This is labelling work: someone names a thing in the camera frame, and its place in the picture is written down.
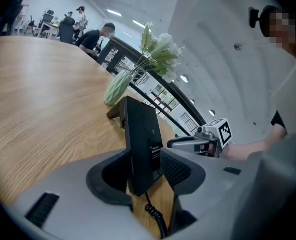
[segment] wood grain tabletop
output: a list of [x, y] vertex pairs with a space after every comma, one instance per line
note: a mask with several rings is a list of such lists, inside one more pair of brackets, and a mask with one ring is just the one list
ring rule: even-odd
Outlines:
[[[0, 37], [0, 201], [11, 202], [56, 167], [125, 147], [103, 95], [113, 79], [78, 47], [25, 36]], [[139, 99], [132, 92], [129, 95]], [[174, 137], [158, 118], [163, 146]], [[149, 190], [169, 224], [173, 192], [164, 177]], [[153, 236], [157, 224], [132, 196], [134, 215]]]

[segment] black and white square marker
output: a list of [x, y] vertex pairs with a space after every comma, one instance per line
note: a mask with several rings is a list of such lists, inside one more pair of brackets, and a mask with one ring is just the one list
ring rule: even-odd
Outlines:
[[216, 125], [218, 122], [221, 122], [223, 119], [215, 119], [212, 122], [209, 122], [206, 124], [206, 126], [214, 126]]
[[229, 139], [231, 139], [232, 135], [228, 122], [225, 122], [223, 125], [219, 127], [219, 133], [222, 140], [222, 145], [224, 145], [229, 141]]

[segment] white ceiling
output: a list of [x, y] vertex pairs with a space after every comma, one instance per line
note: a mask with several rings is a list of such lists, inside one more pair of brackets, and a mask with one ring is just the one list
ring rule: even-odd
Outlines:
[[[270, 97], [295, 60], [248, 25], [248, 7], [260, 11], [274, 0], [93, 0], [120, 12], [114, 18], [138, 31], [132, 19], [153, 22], [153, 32], [169, 32], [186, 50], [176, 84], [206, 121], [228, 118], [236, 143], [260, 140], [269, 132], [275, 107]], [[236, 51], [234, 44], [242, 45]], [[216, 111], [212, 117], [209, 109]]]

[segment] ribbed vase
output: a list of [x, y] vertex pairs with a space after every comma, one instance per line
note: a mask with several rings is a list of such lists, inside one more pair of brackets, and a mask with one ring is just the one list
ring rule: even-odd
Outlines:
[[109, 106], [115, 105], [126, 91], [129, 83], [131, 82], [131, 79], [132, 76], [130, 76], [124, 70], [116, 75], [107, 87], [106, 93], [104, 94], [103, 102]]

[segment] coiled black cord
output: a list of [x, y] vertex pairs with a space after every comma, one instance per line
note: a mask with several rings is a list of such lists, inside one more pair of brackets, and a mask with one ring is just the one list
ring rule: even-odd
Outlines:
[[155, 207], [151, 204], [150, 199], [148, 197], [148, 193], [145, 193], [147, 197], [148, 204], [145, 206], [145, 210], [156, 220], [159, 230], [160, 230], [160, 236], [161, 239], [165, 238], [168, 236], [168, 230], [167, 230], [167, 225], [163, 219], [162, 213], [160, 213]]

